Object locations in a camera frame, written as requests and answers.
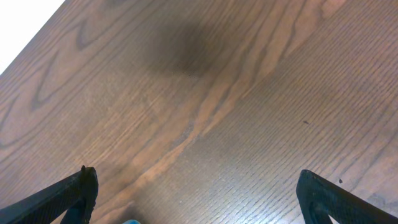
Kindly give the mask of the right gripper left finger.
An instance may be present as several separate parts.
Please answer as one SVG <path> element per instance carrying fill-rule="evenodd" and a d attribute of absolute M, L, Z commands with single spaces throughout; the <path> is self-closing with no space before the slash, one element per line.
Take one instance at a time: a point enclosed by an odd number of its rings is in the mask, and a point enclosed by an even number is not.
<path fill-rule="evenodd" d="M 94 167 L 82 166 L 69 177 L 1 209 L 1 223 L 89 223 L 98 196 Z"/>

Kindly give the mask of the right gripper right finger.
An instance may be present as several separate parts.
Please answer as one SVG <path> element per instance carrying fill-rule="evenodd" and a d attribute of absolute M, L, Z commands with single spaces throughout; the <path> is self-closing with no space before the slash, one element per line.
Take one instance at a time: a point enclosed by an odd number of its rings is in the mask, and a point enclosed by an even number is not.
<path fill-rule="evenodd" d="M 310 170 L 302 170 L 296 194 L 306 224 L 397 223 L 397 217 L 365 202 Z"/>

